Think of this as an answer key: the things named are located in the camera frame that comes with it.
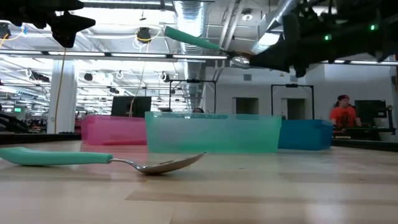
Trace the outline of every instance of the pink plastic bin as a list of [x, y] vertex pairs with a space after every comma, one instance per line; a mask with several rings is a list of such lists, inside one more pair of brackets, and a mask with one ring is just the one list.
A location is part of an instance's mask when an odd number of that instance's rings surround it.
[[144, 118], [89, 115], [81, 122], [81, 138], [90, 145], [146, 145]]

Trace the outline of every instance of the plastic storage bin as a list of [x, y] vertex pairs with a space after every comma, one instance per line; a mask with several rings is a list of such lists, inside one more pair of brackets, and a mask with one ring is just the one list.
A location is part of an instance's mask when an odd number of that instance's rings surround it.
[[276, 152], [280, 116], [147, 112], [149, 152]]
[[145, 119], [90, 115], [81, 122], [81, 138], [90, 145], [146, 145]]
[[279, 149], [321, 150], [331, 146], [333, 125], [324, 120], [283, 120]]

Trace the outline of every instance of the red shirt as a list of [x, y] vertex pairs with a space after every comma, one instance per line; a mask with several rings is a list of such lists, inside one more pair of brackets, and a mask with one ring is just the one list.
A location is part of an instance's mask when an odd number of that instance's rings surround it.
[[352, 106], [347, 108], [338, 106], [331, 111], [330, 119], [335, 119], [338, 126], [353, 127], [356, 119], [355, 109]]

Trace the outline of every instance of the doorway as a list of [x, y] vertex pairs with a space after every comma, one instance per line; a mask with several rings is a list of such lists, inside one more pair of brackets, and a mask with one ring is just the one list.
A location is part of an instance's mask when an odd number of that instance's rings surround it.
[[236, 114], [259, 114], [258, 98], [236, 97], [234, 101]]
[[287, 99], [287, 119], [305, 119], [305, 99]]

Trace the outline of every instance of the man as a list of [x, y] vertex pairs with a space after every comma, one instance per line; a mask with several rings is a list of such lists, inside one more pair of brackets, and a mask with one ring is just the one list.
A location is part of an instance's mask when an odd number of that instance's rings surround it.
[[337, 98], [338, 106], [330, 113], [330, 120], [339, 128], [352, 128], [362, 126], [361, 120], [356, 117], [355, 109], [349, 104], [349, 97], [341, 95]]

